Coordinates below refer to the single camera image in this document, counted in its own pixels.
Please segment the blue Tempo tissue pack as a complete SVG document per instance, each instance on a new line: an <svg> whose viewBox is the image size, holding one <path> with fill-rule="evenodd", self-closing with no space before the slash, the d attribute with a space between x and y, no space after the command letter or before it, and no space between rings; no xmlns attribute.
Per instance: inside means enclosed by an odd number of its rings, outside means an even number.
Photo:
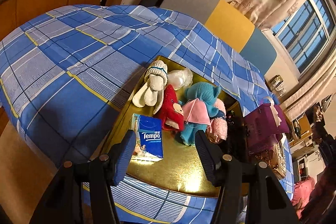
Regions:
<svg viewBox="0 0 336 224"><path fill-rule="evenodd" d="M163 159L161 125L158 118L135 113L131 116L129 128L136 137L132 160L158 162Z"/></svg>

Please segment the pink fuzzy sock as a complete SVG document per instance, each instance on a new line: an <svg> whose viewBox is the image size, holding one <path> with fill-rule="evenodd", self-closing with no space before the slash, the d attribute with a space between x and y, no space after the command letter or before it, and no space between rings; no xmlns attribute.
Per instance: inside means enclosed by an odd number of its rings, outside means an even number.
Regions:
<svg viewBox="0 0 336 224"><path fill-rule="evenodd" d="M226 108L224 102L219 98L215 101L214 107L219 111L216 116L210 119L210 127L206 129L206 135L212 143L221 143L227 139Z"/></svg>

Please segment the teal plush toy pink dress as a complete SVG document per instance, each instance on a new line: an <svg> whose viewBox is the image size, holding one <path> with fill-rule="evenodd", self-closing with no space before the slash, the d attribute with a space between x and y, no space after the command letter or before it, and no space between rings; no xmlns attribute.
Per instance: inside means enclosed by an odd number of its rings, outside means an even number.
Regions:
<svg viewBox="0 0 336 224"><path fill-rule="evenodd" d="M216 116L219 109L214 106L221 88L207 82L197 82L185 90L186 102L182 105L184 129L180 132L183 143L195 144L195 134L205 133L210 127L210 118Z"/></svg>

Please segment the red sock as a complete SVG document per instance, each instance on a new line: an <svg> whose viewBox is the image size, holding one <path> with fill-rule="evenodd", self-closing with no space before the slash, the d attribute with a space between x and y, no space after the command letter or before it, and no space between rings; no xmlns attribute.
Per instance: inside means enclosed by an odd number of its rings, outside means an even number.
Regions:
<svg viewBox="0 0 336 224"><path fill-rule="evenodd" d="M155 117L161 120L161 127L164 130L181 132L184 129L183 109L171 84L164 90L163 103Z"/></svg>

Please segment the clear plastic bag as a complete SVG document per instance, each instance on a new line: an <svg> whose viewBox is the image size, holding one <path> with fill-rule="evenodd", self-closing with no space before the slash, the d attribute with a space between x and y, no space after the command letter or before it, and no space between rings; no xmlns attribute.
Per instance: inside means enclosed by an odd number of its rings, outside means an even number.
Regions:
<svg viewBox="0 0 336 224"><path fill-rule="evenodd" d="M175 91L189 87L193 83L193 73L189 68L170 71L167 74L167 83L172 85Z"/></svg>

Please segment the white sock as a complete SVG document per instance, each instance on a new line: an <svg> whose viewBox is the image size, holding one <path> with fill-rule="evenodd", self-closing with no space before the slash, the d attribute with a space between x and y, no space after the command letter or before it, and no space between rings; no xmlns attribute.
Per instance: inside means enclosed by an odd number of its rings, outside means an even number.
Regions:
<svg viewBox="0 0 336 224"><path fill-rule="evenodd" d="M138 107L153 106L155 115L163 104L167 85L167 65L162 60L153 61L145 72L143 86L133 96L132 103Z"/></svg>

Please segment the black wig with beads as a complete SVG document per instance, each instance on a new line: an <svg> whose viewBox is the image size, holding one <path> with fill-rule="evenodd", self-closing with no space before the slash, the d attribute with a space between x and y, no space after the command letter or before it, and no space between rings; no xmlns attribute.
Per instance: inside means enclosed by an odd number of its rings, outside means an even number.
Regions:
<svg viewBox="0 0 336 224"><path fill-rule="evenodd" d="M222 152L233 156L242 163L247 160L246 128L240 116L233 110L227 112L227 139L219 144Z"/></svg>

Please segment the ornate gold tissue box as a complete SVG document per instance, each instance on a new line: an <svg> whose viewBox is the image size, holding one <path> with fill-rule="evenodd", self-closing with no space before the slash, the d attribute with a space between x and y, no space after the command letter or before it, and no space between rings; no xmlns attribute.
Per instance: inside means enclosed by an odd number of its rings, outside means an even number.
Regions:
<svg viewBox="0 0 336 224"><path fill-rule="evenodd" d="M250 162L264 161L279 180L286 176L286 161L281 141L283 137L283 134L273 134L264 139L256 134L247 137Z"/></svg>

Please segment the purple carton box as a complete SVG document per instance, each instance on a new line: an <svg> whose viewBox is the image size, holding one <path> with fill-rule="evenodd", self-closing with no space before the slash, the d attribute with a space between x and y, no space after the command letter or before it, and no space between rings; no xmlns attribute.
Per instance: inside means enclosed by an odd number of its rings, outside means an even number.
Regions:
<svg viewBox="0 0 336 224"><path fill-rule="evenodd" d="M251 154L271 149L283 134L289 133L285 114L271 97L264 97L254 111L244 117L248 129L247 146Z"/></svg>

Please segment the pink quilt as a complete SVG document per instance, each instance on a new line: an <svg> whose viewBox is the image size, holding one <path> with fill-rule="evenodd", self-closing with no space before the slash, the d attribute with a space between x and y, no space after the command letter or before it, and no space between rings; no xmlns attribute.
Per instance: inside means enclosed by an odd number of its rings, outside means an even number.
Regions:
<svg viewBox="0 0 336 224"><path fill-rule="evenodd" d="M314 178L307 176L305 180L295 183L294 193L291 203L295 209L298 218L301 218L301 213L309 202L311 192L315 188Z"/></svg>

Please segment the blue plaid bed sheet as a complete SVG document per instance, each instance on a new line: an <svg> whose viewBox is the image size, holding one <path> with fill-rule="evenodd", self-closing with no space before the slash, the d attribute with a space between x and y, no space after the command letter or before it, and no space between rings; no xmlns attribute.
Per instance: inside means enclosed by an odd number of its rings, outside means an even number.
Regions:
<svg viewBox="0 0 336 224"><path fill-rule="evenodd" d="M243 114L270 96L255 64L188 15L135 5L69 5L1 40L1 104L49 167L86 162L159 55L221 87Z"/></svg>

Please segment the jars on desk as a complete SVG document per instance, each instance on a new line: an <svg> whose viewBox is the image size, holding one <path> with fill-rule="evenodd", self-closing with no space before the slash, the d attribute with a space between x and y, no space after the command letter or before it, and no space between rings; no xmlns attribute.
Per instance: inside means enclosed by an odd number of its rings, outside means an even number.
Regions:
<svg viewBox="0 0 336 224"><path fill-rule="evenodd" d="M276 92L280 97L286 93L284 80L280 75L276 75L270 82L272 91Z"/></svg>

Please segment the right floral curtain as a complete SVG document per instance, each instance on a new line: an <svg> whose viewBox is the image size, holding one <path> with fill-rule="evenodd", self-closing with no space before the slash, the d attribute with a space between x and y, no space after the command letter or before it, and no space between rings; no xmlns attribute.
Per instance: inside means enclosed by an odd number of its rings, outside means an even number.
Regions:
<svg viewBox="0 0 336 224"><path fill-rule="evenodd" d="M335 77L335 49L317 72L280 106L289 121L293 121L310 108Z"/></svg>

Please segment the window with bars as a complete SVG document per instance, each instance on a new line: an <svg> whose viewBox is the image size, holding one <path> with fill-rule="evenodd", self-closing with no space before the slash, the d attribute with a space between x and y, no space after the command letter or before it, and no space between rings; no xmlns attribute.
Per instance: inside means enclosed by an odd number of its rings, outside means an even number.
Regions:
<svg viewBox="0 0 336 224"><path fill-rule="evenodd" d="M271 30L302 74L330 44L335 30L335 12L328 0L306 0L293 15Z"/></svg>

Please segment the grey yellow blue headboard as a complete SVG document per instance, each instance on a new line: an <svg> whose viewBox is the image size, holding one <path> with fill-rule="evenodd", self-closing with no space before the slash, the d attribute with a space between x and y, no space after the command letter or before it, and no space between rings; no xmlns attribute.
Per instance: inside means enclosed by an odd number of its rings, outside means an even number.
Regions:
<svg viewBox="0 0 336 224"><path fill-rule="evenodd" d="M161 7L185 13L202 23L244 59L255 65L267 80L277 53L255 25L225 0L163 0Z"/></svg>

